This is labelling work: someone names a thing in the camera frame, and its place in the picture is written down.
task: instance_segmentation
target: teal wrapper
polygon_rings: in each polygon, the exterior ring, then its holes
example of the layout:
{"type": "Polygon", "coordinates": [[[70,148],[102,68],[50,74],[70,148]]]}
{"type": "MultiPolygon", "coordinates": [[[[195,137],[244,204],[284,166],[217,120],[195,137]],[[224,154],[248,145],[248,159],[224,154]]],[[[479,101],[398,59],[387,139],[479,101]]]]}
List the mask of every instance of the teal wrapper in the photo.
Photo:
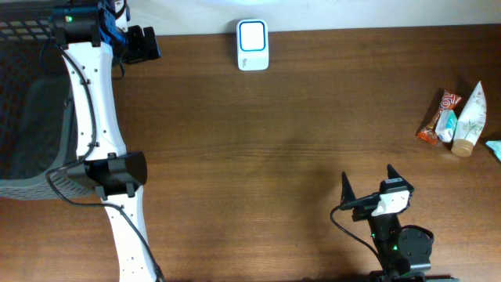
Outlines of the teal wrapper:
{"type": "Polygon", "coordinates": [[[501,141],[488,141],[485,145],[494,150],[494,154],[496,154],[498,160],[501,161],[501,141]]]}

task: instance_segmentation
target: tube cap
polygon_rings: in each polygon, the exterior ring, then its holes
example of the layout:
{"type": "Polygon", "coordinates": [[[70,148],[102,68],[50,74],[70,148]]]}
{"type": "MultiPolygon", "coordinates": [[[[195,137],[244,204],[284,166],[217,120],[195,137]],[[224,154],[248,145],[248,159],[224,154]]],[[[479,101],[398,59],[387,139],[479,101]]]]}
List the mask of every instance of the tube cap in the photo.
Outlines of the tube cap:
{"type": "Polygon", "coordinates": [[[469,157],[473,152],[474,144],[465,139],[457,139],[452,144],[452,153],[459,157],[469,157]]]}

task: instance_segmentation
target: gray basket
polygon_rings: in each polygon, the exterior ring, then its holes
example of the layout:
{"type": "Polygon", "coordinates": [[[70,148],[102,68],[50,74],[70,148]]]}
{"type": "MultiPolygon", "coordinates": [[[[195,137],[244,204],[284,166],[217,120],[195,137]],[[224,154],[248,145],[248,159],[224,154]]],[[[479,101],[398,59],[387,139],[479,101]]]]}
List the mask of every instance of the gray basket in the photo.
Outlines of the gray basket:
{"type": "MultiPolygon", "coordinates": [[[[54,50],[48,49],[45,62],[59,74],[49,75],[40,67],[38,55],[50,36],[46,15],[19,13],[4,5],[0,10],[0,197],[56,198],[45,172],[76,158],[70,80],[54,50]],[[24,18],[14,20],[20,14],[24,18]]],[[[52,180],[67,197],[92,192],[61,175],[52,180]]]]}

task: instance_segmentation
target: white wall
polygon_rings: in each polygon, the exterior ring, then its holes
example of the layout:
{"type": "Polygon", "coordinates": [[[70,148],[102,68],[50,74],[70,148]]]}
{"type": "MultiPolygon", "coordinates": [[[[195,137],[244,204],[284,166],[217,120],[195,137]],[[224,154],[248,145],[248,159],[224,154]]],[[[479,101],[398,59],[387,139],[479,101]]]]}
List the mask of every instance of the white wall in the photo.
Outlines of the white wall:
{"type": "Polygon", "coordinates": [[[130,24],[157,34],[234,32],[262,18],[270,31],[500,24],[501,0],[128,0],[130,24]]]}

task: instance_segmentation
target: cable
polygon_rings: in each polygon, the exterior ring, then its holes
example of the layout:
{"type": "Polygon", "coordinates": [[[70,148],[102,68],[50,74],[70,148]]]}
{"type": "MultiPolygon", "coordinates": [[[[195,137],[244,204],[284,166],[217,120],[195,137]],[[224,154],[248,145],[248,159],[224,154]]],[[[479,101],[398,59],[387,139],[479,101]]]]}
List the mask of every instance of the cable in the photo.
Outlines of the cable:
{"type": "Polygon", "coordinates": [[[124,68],[124,63],[122,63],[122,61],[120,60],[120,71],[122,73],[121,76],[119,76],[118,78],[111,78],[113,80],[120,80],[122,79],[124,76],[125,76],[125,68],[124,68]]]}
{"type": "Polygon", "coordinates": [[[336,220],[334,220],[334,212],[336,212],[341,206],[338,205],[337,207],[333,208],[333,210],[330,212],[330,221],[337,227],[339,228],[341,231],[345,232],[348,236],[350,236],[351,238],[357,240],[358,242],[362,243],[364,246],[368,247],[369,250],[371,250],[372,253],[374,253],[374,255],[376,256],[377,258],[377,261],[379,262],[379,264],[381,265],[381,268],[383,269],[383,272],[384,274],[386,275],[386,269],[384,268],[384,265],[383,265],[383,262],[381,261],[381,258],[380,256],[377,254],[377,251],[374,250],[374,248],[367,244],[367,242],[365,242],[364,240],[358,238],[356,235],[354,235],[353,233],[351,233],[350,231],[346,230],[343,226],[341,226],[339,223],[336,222],[336,220]]]}
{"type": "Polygon", "coordinates": [[[96,134],[97,133],[96,132],[97,131],[96,116],[94,114],[94,106],[92,105],[92,97],[91,97],[90,90],[88,88],[88,84],[86,83],[85,77],[82,74],[82,72],[80,71],[80,69],[77,67],[76,63],[64,52],[64,50],[61,49],[61,47],[59,47],[56,43],[53,42],[53,44],[56,47],[56,49],[59,51],[59,53],[61,54],[61,56],[63,56],[64,59],[66,59],[67,62],[77,72],[78,77],[80,78],[81,83],[84,86],[85,95],[87,96],[87,101],[88,101],[88,109],[89,109],[90,116],[91,116],[92,134],[91,134],[91,142],[88,145],[88,150],[84,154],[84,156],[81,157],[81,158],[79,158],[79,159],[77,159],[76,161],[74,161],[72,163],[65,164],[65,165],[63,165],[63,166],[61,166],[59,168],[54,168],[54,169],[48,170],[45,173],[45,178],[47,179],[47,183],[51,187],[51,189],[54,191],[54,193],[59,198],[61,198],[61,200],[65,201],[68,204],[71,204],[73,206],[84,207],[84,208],[114,208],[115,210],[117,210],[124,217],[125,221],[134,230],[135,234],[138,236],[138,238],[141,240],[142,244],[144,245],[146,251],[148,252],[148,256],[150,257],[151,262],[153,264],[153,270],[154,270],[155,274],[157,275],[157,280],[160,281],[160,282],[164,282],[165,281],[164,274],[162,273],[161,268],[157,265],[157,262],[155,261],[155,258],[153,257],[153,253],[150,250],[150,246],[148,245],[148,243],[146,242],[146,240],[144,239],[144,237],[142,236],[142,234],[139,232],[139,230],[137,229],[137,227],[135,227],[134,223],[132,223],[132,221],[130,220],[130,218],[127,217],[127,214],[125,214],[125,212],[124,212],[124,210],[123,210],[122,207],[120,207],[118,205],[115,205],[115,204],[108,204],[108,203],[84,204],[84,203],[73,202],[70,199],[68,199],[66,196],[64,196],[61,193],[61,191],[59,191],[57,189],[56,185],[54,184],[54,182],[51,179],[51,174],[53,174],[53,173],[61,172],[63,170],[67,170],[68,168],[73,168],[74,166],[82,164],[85,161],[85,159],[94,150],[94,147],[96,146],[96,136],[97,136],[97,134],[96,134]]]}
{"type": "Polygon", "coordinates": [[[119,17],[121,17],[124,14],[125,9],[127,9],[127,0],[124,0],[124,6],[122,7],[122,9],[120,9],[120,11],[118,11],[115,18],[118,19],[119,17]]]}
{"type": "Polygon", "coordinates": [[[40,67],[42,68],[43,71],[45,71],[49,74],[61,74],[57,71],[48,69],[47,66],[45,65],[45,61],[44,61],[45,51],[47,51],[47,47],[49,46],[50,39],[51,39],[50,36],[48,36],[43,47],[40,49],[40,53],[38,54],[38,61],[40,63],[40,67]]]}

